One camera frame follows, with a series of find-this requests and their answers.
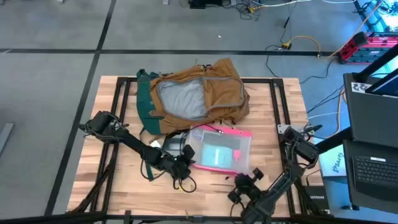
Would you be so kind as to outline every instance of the yellow cable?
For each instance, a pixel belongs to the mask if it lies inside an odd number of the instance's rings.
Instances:
[[[310,40],[314,41],[316,44],[318,44],[318,55],[317,55],[317,58],[318,58],[318,59],[320,58],[320,54],[321,54],[321,45],[319,44],[319,42],[318,42],[317,40],[315,40],[314,38],[312,38],[312,37],[310,37],[310,36],[307,36],[307,35],[297,35],[297,36],[295,36],[295,37],[292,37],[292,38],[291,38],[290,40],[288,40],[285,44],[287,44],[287,45],[291,44],[292,41],[293,41],[294,39],[296,39],[296,38],[307,38],[307,39],[310,39]]]
[[[368,19],[373,15],[374,12],[376,12],[376,10],[379,8],[379,6],[384,2],[384,0],[381,0],[379,2],[379,4],[373,9],[373,11],[367,16],[367,18],[362,22],[362,24],[358,27],[358,29],[356,29],[356,31],[354,32],[354,34],[347,40],[347,42],[345,42],[345,44],[343,44],[338,50],[336,50],[335,52],[333,52],[333,54],[331,54],[327,59],[333,57],[335,54],[337,54],[340,50],[343,49],[343,47],[354,37],[354,35],[362,28],[362,26],[365,24],[366,21],[368,21]]]

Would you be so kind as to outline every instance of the sticker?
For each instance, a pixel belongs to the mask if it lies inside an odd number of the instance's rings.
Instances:
[[[162,147],[162,146],[159,144],[159,142],[157,142],[156,140],[153,141],[153,142],[150,144],[150,146],[152,146],[152,147]]]
[[[215,156],[215,161],[214,161],[215,165],[218,165],[218,154],[219,154],[218,149],[216,149],[216,156]]]
[[[379,162],[385,162],[385,159],[381,159],[381,158],[376,158],[376,157],[371,157],[371,160],[375,160],[375,161],[379,161]]]
[[[366,83],[355,83],[355,82],[351,83],[351,89],[355,93],[365,93],[365,90],[370,86],[372,85]]]

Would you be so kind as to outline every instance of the green backpack strap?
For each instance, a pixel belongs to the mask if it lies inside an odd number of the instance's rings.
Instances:
[[[142,130],[139,132],[139,135],[141,136],[141,134],[145,131],[145,128],[142,128]],[[145,168],[147,170],[147,177],[149,181],[153,181],[154,180],[154,174],[152,173],[152,169],[150,168],[150,165],[145,161]]]
[[[150,81],[159,75],[151,72],[149,75],[144,69],[137,72],[137,112],[145,129],[150,134],[162,134],[160,132],[159,120],[163,117],[153,117],[150,111],[155,111],[155,105],[150,97]]]

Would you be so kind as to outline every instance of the gray backpack lining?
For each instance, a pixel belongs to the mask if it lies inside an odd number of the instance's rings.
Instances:
[[[230,78],[205,77],[189,80],[184,83],[175,81],[162,81],[157,85],[157,92],[164,110],[178,118],[202,121],[207,116],[205,106],[205,94],[203,91],[203,80],[227,80]],[[230,105],[214,105],[216,107],[232,107],[243,104],[243,85],[241,88],[241,102]]]

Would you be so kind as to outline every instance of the laptop keyboard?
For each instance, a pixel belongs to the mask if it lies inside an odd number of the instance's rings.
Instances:
[[[384,159],[354,156],[356,182],[398,187],[398,161],[384,162]]]

